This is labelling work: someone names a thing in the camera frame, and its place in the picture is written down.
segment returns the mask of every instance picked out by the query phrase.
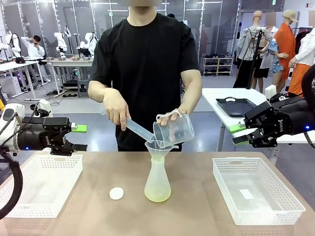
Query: white cotton pad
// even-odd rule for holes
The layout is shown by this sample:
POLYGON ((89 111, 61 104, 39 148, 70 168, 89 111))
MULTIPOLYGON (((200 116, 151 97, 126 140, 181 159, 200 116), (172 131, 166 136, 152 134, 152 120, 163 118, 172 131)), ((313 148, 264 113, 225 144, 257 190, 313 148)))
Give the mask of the white cotton pad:
POLYGON ((119 200, 120 198, 122 198, 124 196, 124 190, 122 188, 112 188, 109 191, 109 196, 111 199, 113 200, 119 200))

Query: white label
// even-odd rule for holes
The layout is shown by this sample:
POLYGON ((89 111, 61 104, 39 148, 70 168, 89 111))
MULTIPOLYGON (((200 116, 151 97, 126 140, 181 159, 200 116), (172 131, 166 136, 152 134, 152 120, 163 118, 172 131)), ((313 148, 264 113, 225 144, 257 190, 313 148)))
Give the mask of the white label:
POLYGON ((240 192, 246 200, 255 199, 248 189, 241 189, 240 192))

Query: measuring cup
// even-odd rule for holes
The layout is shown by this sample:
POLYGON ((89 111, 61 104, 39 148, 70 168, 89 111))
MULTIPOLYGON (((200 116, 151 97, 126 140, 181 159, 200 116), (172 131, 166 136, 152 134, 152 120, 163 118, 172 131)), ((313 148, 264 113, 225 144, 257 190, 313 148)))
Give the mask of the measuring cup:
POLYGON ((176 120, 169 119, 166 126, 161 126, 157 122, 153 123, 153 131, 161 148, 190 141, 195 137, 189 115, 182 115, 178 110, 165 115, 157 115, 157 121, 161 117, 172 116, 174 113, 178 113, 176 120))

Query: black tray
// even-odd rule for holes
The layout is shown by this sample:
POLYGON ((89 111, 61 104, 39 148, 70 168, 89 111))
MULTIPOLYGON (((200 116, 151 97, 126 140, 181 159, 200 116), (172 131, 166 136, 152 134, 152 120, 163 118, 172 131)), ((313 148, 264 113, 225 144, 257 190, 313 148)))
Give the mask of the black tray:
POLYGON ((239 99, 227 97, 224 99, 217 99, 217 102, 225 113, 234 118, 243 118, 245 117, 246 112, 256 107, 255 104, 246 98, 239 99))

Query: ceiling light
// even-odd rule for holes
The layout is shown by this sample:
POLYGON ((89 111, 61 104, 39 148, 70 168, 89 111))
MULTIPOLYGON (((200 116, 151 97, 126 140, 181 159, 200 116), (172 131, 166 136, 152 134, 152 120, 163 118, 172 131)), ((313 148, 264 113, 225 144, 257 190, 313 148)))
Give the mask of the ceiling light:
POLYGON ((116 3, 116 2, 113 2, 113 3, 109 3, 109 2, 93 2, 93 4, 96 4, 96 5, 102 5, 102 4, 110 5, 110 4, 113 4, 113 5, 115 5, 115 4, 118 4, 118 3, 116 3))
POLYGON ((222 1, 205 1, 205 2, 199 1, 199 2, 197 2, 197 4, 199 4, 199 3, 222 3, 222 1))
POLYGON ((107 11, 128 11, 128 10, 107 10, 107 11))

